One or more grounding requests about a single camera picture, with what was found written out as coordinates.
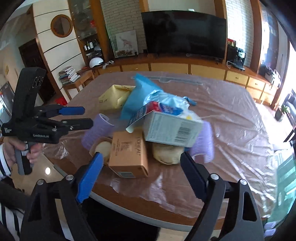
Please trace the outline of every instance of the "person's hand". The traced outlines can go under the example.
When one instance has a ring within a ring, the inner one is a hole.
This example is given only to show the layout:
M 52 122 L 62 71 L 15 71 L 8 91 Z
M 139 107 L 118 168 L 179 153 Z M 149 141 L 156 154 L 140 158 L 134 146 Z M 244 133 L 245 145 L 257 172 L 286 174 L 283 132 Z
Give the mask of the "person's hand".
M 30 152 L 27 154 L 27 158 L 30 163 L 37 162 L 37 159 L 41 153 L 42 146 L 42 143 L 37 143 L 31 147 Z M 15 148 L 24 151 L 26 149 L 26 144 L 16 137 L 5 137 L 3 144 L 3 153 L 5 160 L 10 168 L 16 162 Z

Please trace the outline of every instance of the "purple hair curler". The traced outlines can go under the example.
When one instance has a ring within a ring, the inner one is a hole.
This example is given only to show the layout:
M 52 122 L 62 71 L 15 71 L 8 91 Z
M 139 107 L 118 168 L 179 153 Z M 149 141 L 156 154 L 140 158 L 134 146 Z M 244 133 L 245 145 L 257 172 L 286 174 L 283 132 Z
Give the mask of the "purple hair curler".
M 194 145 L 189 148 L 189 154 L 197 163 L 202 161 L 208 163 L 214 159 L 213 133 L 209 122 L 203 122 L 201 132 L 196 138 Z
M 98 114 L 94 119 L 94 125 L 87 130 L 81 140 L 83 147 L 90 150 L 96 140 L 112 134 L 114 125 L 110 124 L 109 118 L 103 114 Z

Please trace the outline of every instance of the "stack of books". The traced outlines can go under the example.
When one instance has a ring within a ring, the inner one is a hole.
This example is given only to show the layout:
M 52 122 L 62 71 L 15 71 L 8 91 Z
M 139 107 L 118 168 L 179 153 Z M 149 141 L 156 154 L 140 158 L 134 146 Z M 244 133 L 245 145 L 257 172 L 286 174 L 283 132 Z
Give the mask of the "stack of books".
M 59 72 L 59 79 L 63 85 L 67 85 L 75 82 L 80 77 L 79 74 L 76 73 L 73 66 L 68 66 Z

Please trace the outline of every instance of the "coffee machine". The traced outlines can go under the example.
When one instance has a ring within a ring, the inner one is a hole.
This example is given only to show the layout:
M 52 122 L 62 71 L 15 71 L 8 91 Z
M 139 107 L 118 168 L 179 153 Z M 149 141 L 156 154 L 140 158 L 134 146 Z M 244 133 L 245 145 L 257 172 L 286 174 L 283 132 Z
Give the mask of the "coffee machine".
M 235 68 L 244 71 L 245 69 L 243 68 L 243 66 L 244 66 L 245 57 L 246 57 L 246 53 L 244 52 L 243 49 L 240 49 L 228 44 L 227 56 L 226 56 L 227 66 L 232 65 Z

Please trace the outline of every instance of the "blue plastic bag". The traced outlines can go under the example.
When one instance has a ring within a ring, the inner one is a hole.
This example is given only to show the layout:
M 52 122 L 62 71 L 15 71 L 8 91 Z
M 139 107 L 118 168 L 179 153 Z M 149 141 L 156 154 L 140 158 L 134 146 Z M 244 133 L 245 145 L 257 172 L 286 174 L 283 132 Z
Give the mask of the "blue plastic bag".
M 188 110 L 188 102 L 196 105 L 195 102 L 191 102 L 187 97 L 182 98 L 164 92 L 162 88 L 140 74 L 136 74 L 135 76 L 135 85 L 136 87 L 122 108 L 121 119 L 130 119 L 142 106 L 150 101 L 156 101 L 183 110 Z
M 140 74 L 135 76 L 135 85 L 136 87 L 122 108 L 120 119 L 130 119 L 138 109 L 147 104 L 145 100 L 149 95 L 159 91 L 163 92 L 162 88 Z

